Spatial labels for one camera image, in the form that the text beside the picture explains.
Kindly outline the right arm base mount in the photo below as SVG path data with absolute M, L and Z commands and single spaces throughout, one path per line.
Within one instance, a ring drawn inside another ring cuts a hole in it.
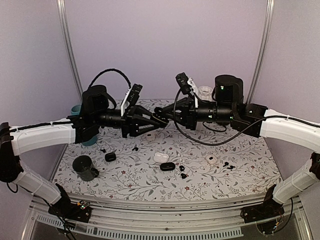
M 273 191 L 275 187 L 276 185 L 274 184 L 267 190 L 262 203 L 246 206 L 241 209 L 240 216 L 245 223 L 261 221 L 285 213 L 283 204 L 273 200 Z

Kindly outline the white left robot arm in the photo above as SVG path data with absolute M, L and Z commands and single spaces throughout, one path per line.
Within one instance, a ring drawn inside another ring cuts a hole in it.
M 20 155 L 32 150 L 89 141 L 101 127 L 120 129 L 124 138 L 137 137 L 162 127 L 150 111 L 137 105 L 142 86 L 134 84 L 119 109 L 104 85 L 90 86 L 82 94 L 78 115 L 28 126 L 0 125 L 0 180 L 14 183 L 54 205 L 63 216 L 74 213 L 74 205 L 63 196 L 63 190 L 45 180 L 20 161 Z

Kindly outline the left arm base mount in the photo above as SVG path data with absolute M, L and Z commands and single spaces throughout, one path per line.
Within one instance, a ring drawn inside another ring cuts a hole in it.
M 92 213 L 90 202 L 80 200 L 77 203 L 72 203 L 63 187 L 57 183 L 55 185 L 60 191 L 61 198 L 57 203 L 50 205 L 48 213 L 57 217 L 88 223 Z

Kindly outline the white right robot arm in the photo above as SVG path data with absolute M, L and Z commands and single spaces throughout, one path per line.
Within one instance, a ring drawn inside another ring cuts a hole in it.
M 171 119 L 194 130 L 197 123 L 230 125 L 240 134 L 283 140 L 312 150 L 310 159 L 286 180 L 272 186 L 259 206 L 262 218 L 269 218 L 291 197 L 320 180 L 320 125 L 279 113 L 259 104 L 245 104 L 243 81 L 232 75 L 218 75 L 214 80 L 212 101 L 200 99 L 200 91 L 185 73 L 176 77 L 179 93 L 185 97 L 159 111 L 160 116 Z

